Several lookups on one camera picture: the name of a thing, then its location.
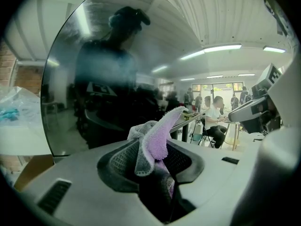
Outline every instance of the black vent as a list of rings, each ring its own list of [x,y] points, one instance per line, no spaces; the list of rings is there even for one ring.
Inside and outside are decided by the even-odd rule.
[[[69,182],[57,181],[40,200],[38,206],[47,213],[53,214],[70,186]]]

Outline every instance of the black slot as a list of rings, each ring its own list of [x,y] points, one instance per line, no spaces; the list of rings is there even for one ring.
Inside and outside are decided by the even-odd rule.
[[[38,203],[38,206],[52,215],[67,193],[71,183],[57,181]]]
[[[229,163],[232,163],[232,164],[238,164],[239,160],[237,159],[234,159],[234,158],[230,158],[230,157],[224,157],[222,159],[222,161],[226,161],[226,162],[229,162]]]

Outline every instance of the window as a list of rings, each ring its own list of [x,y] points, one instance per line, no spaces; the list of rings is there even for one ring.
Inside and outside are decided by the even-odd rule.
[[[234,91],[242,91],[243,90],[243,83],[233,83]]]
[[[201,85],[192,85],[192,91],[201,91]]]
[[[166,98],[166,96],[171,92],[175,90],[174,85],[160,85],[159,90],[163,92],[163,98]]]

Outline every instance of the desk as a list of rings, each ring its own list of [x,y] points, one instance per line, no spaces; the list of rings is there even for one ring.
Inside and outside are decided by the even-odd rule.
[[[191,116],[190,119],[185,120],[184,119],[184,114],[182,113],[180,118],[176,121],[174,124],[174,127],[171,128],[170,130],[170,136],[172,139],[177,139],[178,138],[178,129],[183,127],[183,132],[182,132],[182,141],[187,142],[188,138],[188,126],[189,123],[196,120],[197,118],[201,117],[202,114],[197,114],[195,116]]]

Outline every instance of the person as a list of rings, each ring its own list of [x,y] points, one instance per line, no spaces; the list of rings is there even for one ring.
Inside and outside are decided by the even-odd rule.
[[[177,92],[176,91],[171,91],[168,99],[168,105],[166,108],[166,112],[169,112],[177,107],[180,106],[180,102],[177,99]]]
[[[206,96],[204,98],[204,101],[205,101],[205,106],[207,107],[207,109],[209,109],[211,105],[211,96]]]
[[[238,103],[239,103],[238,98],[235,96],[235,94],[233,94],[233,97],[231,98],[232,110],[238,108]]]
[[[226,137],[225,133],[227,129],[218,124],[219,122],[226,120],[226,117],[222,116],[219,110],[223,104],[223,98],[221,96],[216,96],[212,106],[206,112],[205,130],[208,136],[213,137],[215,148],[220,148]]]
[[[247,94],[248,94],[248,91],[246,90],[246,86],[243,86],[243,92],[241,92],[240,99],[239,99],[239,102],[241,105],[244,104],[244,98]]]
[[[196,107],[196,110],[200,113],[201,111],[201,105],[202,105],[202,102],[203,102],[203,98],[201,96],[201,93],[199,93],[199,95],[196,97],[196,103],[195,103],[195,107]]]
[[[184,106],[187,107],[190,104],[190,95],[189,92],[187,91],[184,95]]]
[[[194,100],[192,88],[188,88],[188,92],[187,92],[187,93],[189,94],[189,97],[190,97],[189,104],[192,105],[192,102],[193,102],[193,100]]]
[[[224,115],[224,108],[225,108],[225,104],[222,104],[222,106],[220,107],[221,115]]]

